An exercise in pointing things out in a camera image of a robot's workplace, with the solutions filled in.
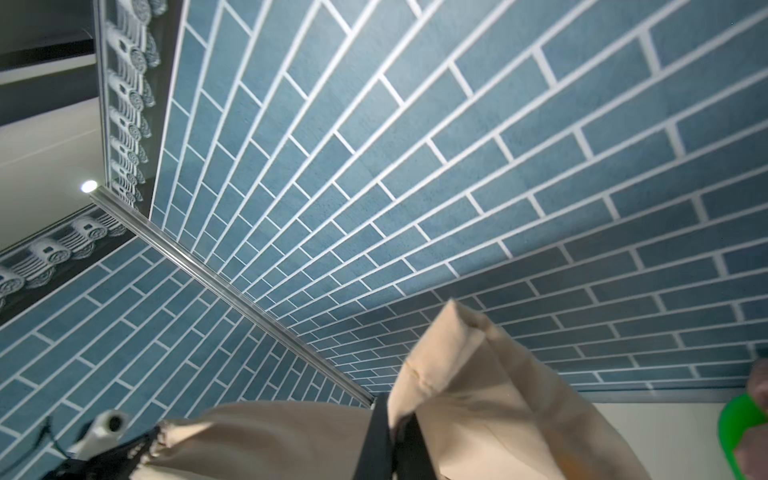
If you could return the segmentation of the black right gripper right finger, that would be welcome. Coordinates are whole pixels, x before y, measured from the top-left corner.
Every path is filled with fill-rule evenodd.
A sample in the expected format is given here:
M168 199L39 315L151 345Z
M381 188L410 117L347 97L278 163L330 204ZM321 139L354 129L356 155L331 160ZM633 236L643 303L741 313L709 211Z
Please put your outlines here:
M410 415L394 433L393 472L398 480L436 480L418 418Z

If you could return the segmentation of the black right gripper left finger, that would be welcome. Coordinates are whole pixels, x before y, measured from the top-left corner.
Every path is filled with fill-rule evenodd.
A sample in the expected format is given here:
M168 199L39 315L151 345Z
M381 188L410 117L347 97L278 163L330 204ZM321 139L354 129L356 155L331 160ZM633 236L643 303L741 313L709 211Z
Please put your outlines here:
M377 396L353 480L391 480L393 446L388 423L388 393Z

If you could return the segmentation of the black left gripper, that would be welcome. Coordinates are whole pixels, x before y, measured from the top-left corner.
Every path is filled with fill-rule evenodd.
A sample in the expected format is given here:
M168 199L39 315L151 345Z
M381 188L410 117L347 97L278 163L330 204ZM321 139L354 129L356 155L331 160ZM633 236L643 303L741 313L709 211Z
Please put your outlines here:
M143 457L149 454L157 440L160 427L155 426L142 435L104 451L88 460L63 460L47 472L43 480L129 479Z

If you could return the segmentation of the beige drawstring shorts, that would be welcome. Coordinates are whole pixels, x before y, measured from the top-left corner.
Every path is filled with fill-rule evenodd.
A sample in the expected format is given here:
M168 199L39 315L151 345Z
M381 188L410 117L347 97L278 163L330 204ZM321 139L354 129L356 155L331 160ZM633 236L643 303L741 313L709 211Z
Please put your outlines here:
M137 479L349 479L372 414L320 402L220 405L166 420ZM593 404L486 315L447 302L404 361L386 437L419 422L440 479L644 479Z

